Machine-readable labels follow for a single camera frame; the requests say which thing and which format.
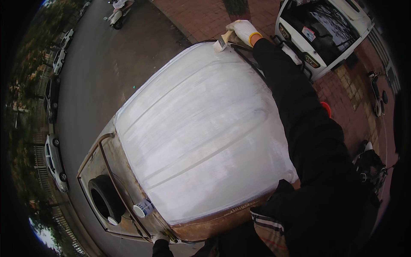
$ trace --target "red brick sidewalk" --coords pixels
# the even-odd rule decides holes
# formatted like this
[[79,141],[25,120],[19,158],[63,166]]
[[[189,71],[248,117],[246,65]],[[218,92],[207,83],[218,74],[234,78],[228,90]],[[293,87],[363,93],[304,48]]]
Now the red brick sidewalk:
[[[275,21],[279,11],[279,0],[248,0],[251,20],[266,38],[275,33]],[[154,0],[155,4],[189,38],[192,43],[216,39],[226,32],[229,16],[221,0]],[[342,66],[336,72],[329,72],[317,80],[314,88],[321,101],[327,102],[332,110],[332,118],[344,130],[345,143],[352,156],[360,143],[370,140],[375,151],[387,166],[392,165],[396,156],[387,156],[386,149],[393,153],[392,116],[394,98],[388,84],[378,81],[380,93],[384,89],[390,102],[386,105],[386,115],[377,118],[373,114],[374,101],[370,82],[366,73],[382,70],[382,64],[374,48],[366,39],[356,49],[359,63],[349,70]]]

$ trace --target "scooter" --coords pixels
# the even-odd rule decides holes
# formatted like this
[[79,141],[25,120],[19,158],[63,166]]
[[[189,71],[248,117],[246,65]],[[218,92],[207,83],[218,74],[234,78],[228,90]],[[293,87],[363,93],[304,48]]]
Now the scooter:
[[385,115],[384,104],[388,103],[388,97],[387,92],[383,91],[381,99],[380,92],[378,91],[377,81],[379,77],[386,76],[386,74],[381,72],[369,72],[367,75],[371,79],[371,88],[375,97],[374,113],[377,117],[380,117],[381,114]]
[[134,0],[110,0],[108,3],[113,4],[114,11],[110,17],[104,17],[104,20],[110,21],[110,27],[119,30],[123,27],[124,17],[130,12]]
[[363,185],[378,196],[388,175],[387,167],[372,149],[371,142],[364,140],[361,148],[360,154],[353,161],[355,171],[361,177]]

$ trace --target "yellow glove cuff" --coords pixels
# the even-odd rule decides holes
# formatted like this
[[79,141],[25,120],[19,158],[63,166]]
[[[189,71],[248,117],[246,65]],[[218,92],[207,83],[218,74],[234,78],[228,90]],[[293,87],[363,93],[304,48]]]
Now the yellow glove cuff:
[[260,35],[261,37],[263,37],[263,35],[261,35],[261,33],[259,33],[259,32],[254,32],[254,33],[252,33],[252,34],[250,35],[250,37],[248,38],[248,43],[250,44],[251,47],[254,47],[254,46],[251,44],[251,37],[254,36],[254,35]]

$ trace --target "sky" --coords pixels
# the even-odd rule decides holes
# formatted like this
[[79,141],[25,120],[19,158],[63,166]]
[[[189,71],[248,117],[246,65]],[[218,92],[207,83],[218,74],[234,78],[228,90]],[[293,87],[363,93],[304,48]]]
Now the sky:
[[43,242],[48,248],[52,248],[60,252],[59,247],[53,242],[53,237],[51,236],[51,232],[48,229],[43,229],[41,231],[38,231],[33,227],[33,221],[30,218],[29,218],[29,222],[32,225],[32,229],[34,233],[36,234],[37,238],[41,242]]

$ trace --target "sticker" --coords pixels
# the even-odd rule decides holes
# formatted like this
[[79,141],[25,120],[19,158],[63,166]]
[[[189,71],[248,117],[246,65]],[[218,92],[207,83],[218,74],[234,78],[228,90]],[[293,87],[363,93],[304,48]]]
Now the sticker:
[[312,42],[316,37],[314,35],[314,31],[312,31],[311,29],[307,28],[306,26],[304,26],[302,28],[302,33],[305,35],[305,37]]

